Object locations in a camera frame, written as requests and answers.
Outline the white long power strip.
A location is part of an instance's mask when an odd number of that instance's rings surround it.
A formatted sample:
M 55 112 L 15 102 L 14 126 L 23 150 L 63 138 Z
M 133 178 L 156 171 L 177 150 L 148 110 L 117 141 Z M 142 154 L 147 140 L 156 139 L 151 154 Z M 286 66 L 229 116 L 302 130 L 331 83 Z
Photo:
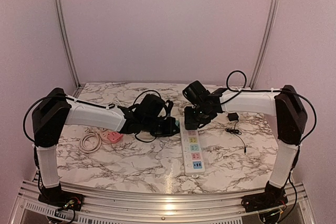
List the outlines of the white long power strip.
M 205 164 L 198 131 L 188 131 L 184 127 L 181 127 L 180 134 L 185 175 L 196 176 L 204 174 Z

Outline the dark green cube socket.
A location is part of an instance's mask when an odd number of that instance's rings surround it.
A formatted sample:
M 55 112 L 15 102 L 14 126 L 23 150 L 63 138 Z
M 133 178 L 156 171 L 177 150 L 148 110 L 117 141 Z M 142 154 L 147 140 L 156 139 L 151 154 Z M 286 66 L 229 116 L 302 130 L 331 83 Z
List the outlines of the dark green cube socket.
M 190 130 L 197 130 L 199 127 L 199 123 L 195 120 L 195 118 L 192 115 L 186 115 L 184 117 L 184 126 L 185 129 Z

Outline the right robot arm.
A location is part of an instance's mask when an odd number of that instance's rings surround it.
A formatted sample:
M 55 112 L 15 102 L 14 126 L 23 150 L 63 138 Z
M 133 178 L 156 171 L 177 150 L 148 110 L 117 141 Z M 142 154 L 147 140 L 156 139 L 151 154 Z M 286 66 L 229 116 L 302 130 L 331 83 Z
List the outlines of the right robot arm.
M 306 98 L 291 85 L 279 90 L 218 88 L 209 92 L 199 81 L 191 83 L 182 93 L 191 103 L 184 109 L 187 130 L 197 130 L 224 112 L 251 112 L 276 117 L 278 153 L 265 192 L 260 195 L 263 206 L 273 206 L 280 199 L 298 160 L 301 143 L 307 137 L 304 131 L 308 114 L 302 104 Z

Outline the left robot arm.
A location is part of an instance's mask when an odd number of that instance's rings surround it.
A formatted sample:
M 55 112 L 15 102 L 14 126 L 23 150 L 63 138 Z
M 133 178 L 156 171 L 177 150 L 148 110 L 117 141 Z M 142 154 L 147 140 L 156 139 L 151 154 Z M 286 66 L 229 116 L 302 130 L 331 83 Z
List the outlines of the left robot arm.
M 39 171 L 40 194 L 54 205 L 66 202 L 58 176 L 56 147 L 66 125 L 84 125 L 105 128 L 121 134 L 137 136 L 142 132 L 154 138 L 174 136 L 180 132 L 176 118 L 171 116 L 174 103 L 163 100 L 154 90 L 144 91 L 140 103 L 129 107 L 110 103 L 99 105 L 65 94 L 54 88 L 47 96 L 34 102 L 23 118 L 23 132 L 27 135 L 26 121 L 31 116 L 34 160 Z

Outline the black power adapter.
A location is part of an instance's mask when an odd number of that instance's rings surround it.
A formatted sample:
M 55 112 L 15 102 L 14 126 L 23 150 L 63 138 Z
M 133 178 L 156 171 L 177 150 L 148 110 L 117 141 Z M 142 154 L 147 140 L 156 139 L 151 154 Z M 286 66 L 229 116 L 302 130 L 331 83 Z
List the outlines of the black power adapter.
M 232 121 L 239 121 L 239 115 L 234 112 L 234 113 L 228 113 L 227 118 L 230 122 Z

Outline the pink round power strip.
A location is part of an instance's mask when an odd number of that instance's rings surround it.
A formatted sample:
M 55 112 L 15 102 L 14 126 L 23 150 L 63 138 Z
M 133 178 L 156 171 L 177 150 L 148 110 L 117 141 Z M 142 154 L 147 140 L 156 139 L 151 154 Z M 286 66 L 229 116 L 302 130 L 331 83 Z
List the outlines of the pink round power strip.
M 106 144 L 115 144 L 123 139 L 123 134 L 111 130 L 102 131 L 99 135 Z

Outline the front aluminium rail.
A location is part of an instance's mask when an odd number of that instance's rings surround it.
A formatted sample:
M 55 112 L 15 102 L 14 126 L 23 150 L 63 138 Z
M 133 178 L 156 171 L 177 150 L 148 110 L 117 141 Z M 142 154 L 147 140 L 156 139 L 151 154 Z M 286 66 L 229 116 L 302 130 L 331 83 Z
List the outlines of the front aluminium rail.
M 66 191 L 83 195 L 73 223 L 262 223 L 259 215 L 247 213 L 242 197 L 261 193 L 262 188 L 214 194 L 156 194 L 97 189 L 63 183 Z M 303 183 L 295 185 L 297 203 L 281 223 L 317 223 Z M 72 212 L 56 213 L 57 207 L 38 201 L 37 180 L 24 180 L 7 223 L 48 223 L 49 218 L 69 221 Z

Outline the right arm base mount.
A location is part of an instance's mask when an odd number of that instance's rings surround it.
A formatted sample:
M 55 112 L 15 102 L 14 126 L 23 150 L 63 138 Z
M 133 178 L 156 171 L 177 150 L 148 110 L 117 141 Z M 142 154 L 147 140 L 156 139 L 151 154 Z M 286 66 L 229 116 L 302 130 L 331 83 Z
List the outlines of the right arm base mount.
M 278 206 L 284 206 L 288 203 L 286 196 L 281 195 L 276 198 L 273 194 L 258 193 L 246 195 L 241 199 L 241 205 L 246 212 L 261 211 Z

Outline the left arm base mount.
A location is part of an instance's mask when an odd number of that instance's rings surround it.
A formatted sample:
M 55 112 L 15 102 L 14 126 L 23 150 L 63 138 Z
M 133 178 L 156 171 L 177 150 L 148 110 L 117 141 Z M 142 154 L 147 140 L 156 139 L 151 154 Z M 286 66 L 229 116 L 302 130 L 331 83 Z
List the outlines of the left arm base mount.
M 40 194 L 38 201 L 58 207 L 59 210 L 73 209 L 80 211 L 84 196 L 69 191 L 45 191 Z

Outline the right aluminium frame post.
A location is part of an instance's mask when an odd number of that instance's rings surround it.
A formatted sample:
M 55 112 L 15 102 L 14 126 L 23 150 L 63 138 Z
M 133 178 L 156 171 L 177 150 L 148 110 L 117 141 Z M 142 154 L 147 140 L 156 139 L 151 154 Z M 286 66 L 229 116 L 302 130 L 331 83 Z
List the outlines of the right aluminium frame post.
M 272 29 L 275 24 L 278 6 L 279 6 L 279 0 L 270 0 L 270 6 L 269 6 L 269 11 L 268 11 L 268 16 L 266 19 L 264 33 L 263 33 L 261 44 L 259 47 L 258 56 L 257 56 L 257 60 L 254 66 L 254 70 L 253 70 L 253 73 L 251 75 L 251 79 L 249 82 L 249 87 L 252 89 L 255 88 L 257 85 L 257 81 L 260 76 L 263 63 L 266 58 L 266 52 L 267 52 L 268 44 L 271 38 Z

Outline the aluminium frame post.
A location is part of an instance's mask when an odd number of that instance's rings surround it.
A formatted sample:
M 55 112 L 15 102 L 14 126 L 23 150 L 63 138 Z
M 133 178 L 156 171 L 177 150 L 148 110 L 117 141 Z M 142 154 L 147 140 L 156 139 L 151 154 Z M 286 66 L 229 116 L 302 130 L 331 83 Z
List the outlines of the aluminium frame post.
M 62 1 L 61 0 L 54 0 L 54 2 L 55 2 L 55 7 L 56 7 L 56 16 L 57 16 L 58 26 L 59 26 L 59 30 L 60 30 L 61 40 L 62 40 L 62 44 L 64 46 L 65 55 L 66 55 L 66 59 L 67 59 L 67 62 L 68 62 L 70 75 L 71 75 L 72 81 L 74 83 L 75 89 L 79 89 L 81 87 L 81 83 L 79 81 L 78 73 L 77 73 L 76 66 L 75 66 L 75 61 L 74 61 L 74 58 L 73 58 L 73 55 L 72 55 L 70 41 L 69 41 L 69 38 L 68 38 L 65 16 L 64 16 L 64 10 L 63 10 L 63 7 L 62 7 Z
M 257 60 L 254 66 L 254 70 L 253 70 L 253 73 L 251 75 L 251 79 L 249 82 L 249 87 L 252 89 L 255 88 L 257 85 L 257 81 L 260 76 L 263 63 L 266 58 L 266 52 L 267 52 L 268 44 L 271 38 L 272 29 L 275 24 L 278 6 L 279 6 L 279 0 L 270 0 L 270 6 L 269 6 L 269 11 L 268 11 L 268 16 L 266 19 L 264 33 L 263 33 L 261 44 L 259 47 L 258 56 L 257 56 Z

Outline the left aluminium frame post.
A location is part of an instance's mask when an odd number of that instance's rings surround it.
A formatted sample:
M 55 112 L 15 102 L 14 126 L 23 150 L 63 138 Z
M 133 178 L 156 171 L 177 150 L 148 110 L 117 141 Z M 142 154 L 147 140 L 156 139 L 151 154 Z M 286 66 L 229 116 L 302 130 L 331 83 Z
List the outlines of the left aluminium frame post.
M 72 55 L 70 41 L 69 41 L 69 38 L 68 38 L 65 16 L 64 16 L 64 10 L 63 10 L 63 7 L 62 7 L 62 1 L 61 0 L 54 0 L 54 2 L 55 2 L 55 7 L 56 7 L 56 16 L 57 16 L 58 26 L 59 26 L 59 30 L 60 30 L 61 40 L 62 40 L 62 44 L 64 46 L 65 55 L 66 55 L 66 59 L 67 59 L 67 62 L 68 62 L 70 75 L 71 75 L 72 81 L 74 83 L 75 89 L 79 89 L 81 87 L 81 83 L 79 81 L 78 73 L 77 73 L 76 66 L 75 66 L 75 61 L 74 61 L 74 58 L 73 58 L 73 55 Z

